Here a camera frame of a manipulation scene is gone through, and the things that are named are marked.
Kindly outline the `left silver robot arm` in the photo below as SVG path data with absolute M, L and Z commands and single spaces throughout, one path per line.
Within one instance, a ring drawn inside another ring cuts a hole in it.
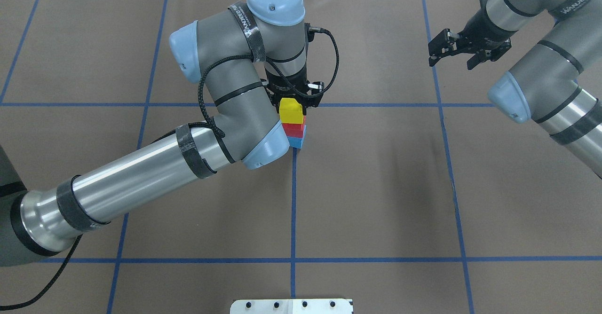
M 1 151 L 1 266 L 73 251 L 83 234 L 241 162 L 286 154 L 273 91 L 303 95 L 303 0 L 244 0 L 167 36 L 169 0 L 1 0 L 1 129 L 45 179 L 52 145 L 94 164 L 104 134 L 138 136 L 136 151 L 52 188 L 25 186 Z

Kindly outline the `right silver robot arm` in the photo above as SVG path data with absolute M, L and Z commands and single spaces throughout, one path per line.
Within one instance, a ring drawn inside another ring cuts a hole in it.
M 602 0 L 479 0 L 480 9 L 454 33 L 443 29 L 428 43 L 428 64 L 471 54 L 467 68 L 497 61 L 510 38 L 546 11 L 554 25 L 488 91 L 489 100 L 516 123 L 531 119 L 601 175 L 601 100 L 577 82 L 601 59 Z

